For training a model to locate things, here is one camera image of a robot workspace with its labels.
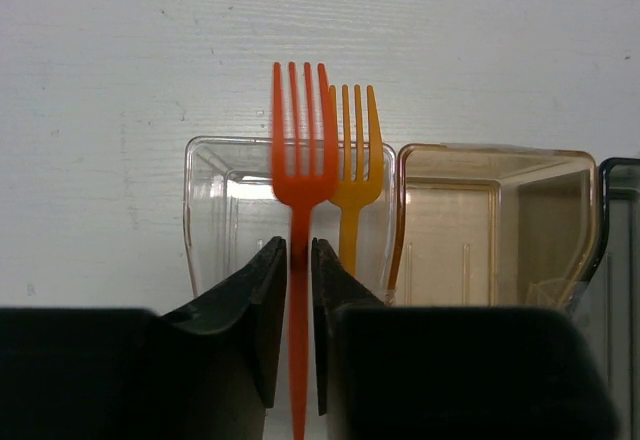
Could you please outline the yellow-orange fork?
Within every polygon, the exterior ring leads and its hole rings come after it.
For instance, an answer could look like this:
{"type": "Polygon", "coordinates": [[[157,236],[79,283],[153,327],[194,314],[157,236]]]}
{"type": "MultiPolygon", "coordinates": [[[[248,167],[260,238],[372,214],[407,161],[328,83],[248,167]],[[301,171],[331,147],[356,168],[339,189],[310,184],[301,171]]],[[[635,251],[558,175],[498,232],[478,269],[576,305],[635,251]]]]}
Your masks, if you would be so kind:
{"type": "Polygon", "coordinates": [[[343,125],[343,179],[331,198],[331,203],[341,210],[339,233],[339,260],[343,268],[352,276],[356,275],[357,238],[361,210],[373,203],[381,193],[384,179],[383,141],[377,109],[375,91],[372,85],[366,87],[368,115],[368,176],[365,176],[365,140],[361,87],[353,87],[356,126],[356,163],[352,174],[351,109],[349,87],[343,85],[342,125],[343,125]]]}

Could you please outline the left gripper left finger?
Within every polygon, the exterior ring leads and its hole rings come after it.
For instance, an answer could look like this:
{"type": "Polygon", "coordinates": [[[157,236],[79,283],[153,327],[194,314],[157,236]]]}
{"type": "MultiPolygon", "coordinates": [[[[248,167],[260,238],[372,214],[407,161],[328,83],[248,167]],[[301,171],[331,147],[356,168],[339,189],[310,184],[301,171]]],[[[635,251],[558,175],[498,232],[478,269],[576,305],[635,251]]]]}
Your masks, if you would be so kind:
{"type": "Polygon", "coordinates": [[[1,312],[5,439],[259,439],[273,406],[284,239],[159,315],[125,308],[1,312]]]}

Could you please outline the red-orange fork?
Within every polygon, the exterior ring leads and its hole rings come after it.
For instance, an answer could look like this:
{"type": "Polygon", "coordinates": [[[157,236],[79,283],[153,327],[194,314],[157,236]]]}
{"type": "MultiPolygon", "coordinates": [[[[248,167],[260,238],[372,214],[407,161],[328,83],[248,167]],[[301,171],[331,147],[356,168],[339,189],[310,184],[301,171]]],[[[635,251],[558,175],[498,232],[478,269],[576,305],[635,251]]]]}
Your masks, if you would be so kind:
{"type": "Polygon", "coordinates": [[[313,208],[329,200],[338,184],[338,131],[325,65],[317,65],[323,128],[323,171],[316,172],[315,110],[311,64],[304,64],[309,130],[309,172],[302,167],[296,67],[288,66],[294,126],[294,171],[287,172],[285,114],[281,64],[273,64],[271,113],[271,177],[275,197],[291,209],[289,236],[288,369],[292,430],[295,439],[305,437],[308,394],[308,255],[313,208]]]}

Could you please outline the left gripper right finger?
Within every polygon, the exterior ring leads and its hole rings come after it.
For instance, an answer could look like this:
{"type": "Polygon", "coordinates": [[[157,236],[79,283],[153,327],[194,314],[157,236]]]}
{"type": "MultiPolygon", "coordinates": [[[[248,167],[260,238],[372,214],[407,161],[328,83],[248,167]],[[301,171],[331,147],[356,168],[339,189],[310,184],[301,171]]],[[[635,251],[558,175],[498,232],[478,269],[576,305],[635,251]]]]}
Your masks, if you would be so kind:
{"type": "Polygon", "coordinates": [[[589,347],[536,307],[388,307],[311,247],[319,412],[332,439],[614,439],[589,347]]]}

